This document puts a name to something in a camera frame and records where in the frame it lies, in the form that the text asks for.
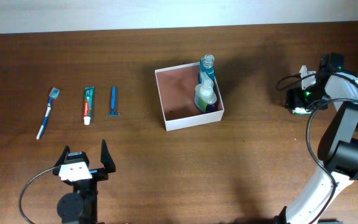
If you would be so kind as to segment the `white cardboard box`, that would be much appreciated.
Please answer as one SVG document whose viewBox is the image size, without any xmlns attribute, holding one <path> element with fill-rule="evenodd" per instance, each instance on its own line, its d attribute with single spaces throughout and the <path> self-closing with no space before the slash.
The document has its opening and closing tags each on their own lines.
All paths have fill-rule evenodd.
<svg viewBox="0 0 358 224">
<path fill-rule="evenodd" d="M 214 84 L 217 110 L 203 113 L 194 103 L 195 87 L 198 84 L 198 62 L 157 69 L 160 107 L 166 131 L 189 128 L 222 120 L 224 105 L 218 84 Z"/>
</svg>

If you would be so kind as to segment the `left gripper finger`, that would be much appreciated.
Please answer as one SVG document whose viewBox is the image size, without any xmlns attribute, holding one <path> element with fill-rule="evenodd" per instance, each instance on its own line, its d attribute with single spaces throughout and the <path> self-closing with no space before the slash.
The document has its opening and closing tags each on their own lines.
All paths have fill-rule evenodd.
<svg viewBox="0 0 358 224">
<path fill-rule="evenodd" d="M 101 163 L 107 173 L 113 173 L 116 171 L 116 165 L 108 151 L 108 147 L 104 139 L 101 141 Z"/>
<path fill-rule="evenodd" d="M 62 164 L 65 163 L 67 155 L 70 153 L 70 148 L 69 146 L 65 146 L 65 148 L 63 149 L 63 152 L 61 154 L 61 156 L 58 158 L 57 162 L 55 163 L 55 167 L 58 167 Z"/>
</svg>

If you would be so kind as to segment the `teal mouthwash bottle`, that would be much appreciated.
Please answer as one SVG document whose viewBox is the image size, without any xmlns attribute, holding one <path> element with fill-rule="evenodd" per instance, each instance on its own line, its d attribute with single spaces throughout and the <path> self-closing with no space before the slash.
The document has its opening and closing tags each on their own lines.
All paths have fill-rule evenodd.
<svg viewBox="0 0 358 224">
<path fill-rule="evenodd" d="M 214 72 L 214 56 L 211 54 L 205 55 L 200 59 L 200 71 L 198 74 L 198 83 L 202 83 L 201 72 L 205 72 L 207 76 L 215 80 L 215 72 Z"/>
</svg>

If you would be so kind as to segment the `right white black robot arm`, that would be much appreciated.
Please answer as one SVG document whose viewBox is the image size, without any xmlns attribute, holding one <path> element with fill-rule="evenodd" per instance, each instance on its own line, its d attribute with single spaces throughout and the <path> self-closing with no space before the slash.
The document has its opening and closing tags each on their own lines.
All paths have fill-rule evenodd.
<svg viewBox="0 0 358 224">
<path fill-rule="evenodd" d="M 344 69 L 344 56 L 321 56 L 317 71 L 302 66 L 296 81 L 285 86 L 285 108 L 307 114 L 306 146 L 317 168 L 300 196 L 274 217 L 274 223 L 320 223 L 333 200 L 358 180 L 358 74 Z M 317 153 L 310 130 L 319 110 L 333 104 L 336 114 L 323 134 Z"/>
</svg>

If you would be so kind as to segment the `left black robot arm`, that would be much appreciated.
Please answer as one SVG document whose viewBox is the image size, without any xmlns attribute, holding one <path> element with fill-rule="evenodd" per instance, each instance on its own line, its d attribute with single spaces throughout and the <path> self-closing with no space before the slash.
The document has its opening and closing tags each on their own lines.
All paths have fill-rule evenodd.
<svg viewBox="0 0 358 224">
<path fill-rule="evenodd" d="M 101 141 L 101 168 L 90 169 L 85 152 L 71 152 L 65 146 L 52 170 L 60 180 L 73 187 L 57 203 L 57 213 L 63 224 L 95 224 L 98 222 L 98 182 L 109 179 L 116 165 L 105 140 Z"/>
</svg>

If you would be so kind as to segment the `green soap packet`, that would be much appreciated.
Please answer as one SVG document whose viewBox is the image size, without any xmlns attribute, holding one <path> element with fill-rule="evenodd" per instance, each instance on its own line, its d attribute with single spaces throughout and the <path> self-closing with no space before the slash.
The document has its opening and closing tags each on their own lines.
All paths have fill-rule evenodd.
<svg viewBox="0 0 358 224">
<path fill-rule="evenodd" d="M 304 114 L 310 114 L 311 111 L 307 110 L 306 108 L 296 107 L 295 109 L 292 110 L 292 113 L 304 115 Z"/>
</svg>

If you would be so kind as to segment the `clear blue spray bottle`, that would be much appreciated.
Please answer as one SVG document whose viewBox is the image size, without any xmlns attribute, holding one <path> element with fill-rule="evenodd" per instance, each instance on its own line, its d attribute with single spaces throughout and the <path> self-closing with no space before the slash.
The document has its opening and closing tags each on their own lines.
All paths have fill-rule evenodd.
<svg viewBox="0 0 358 224">
<path fill-rule="evenodd" d="M 217 96 L 213 86 L 214 83 L 212 80 L 205 80 L 195 87 L 194 103 L 203 113 L 212 113 L 216 111 Z"/>
</svg>

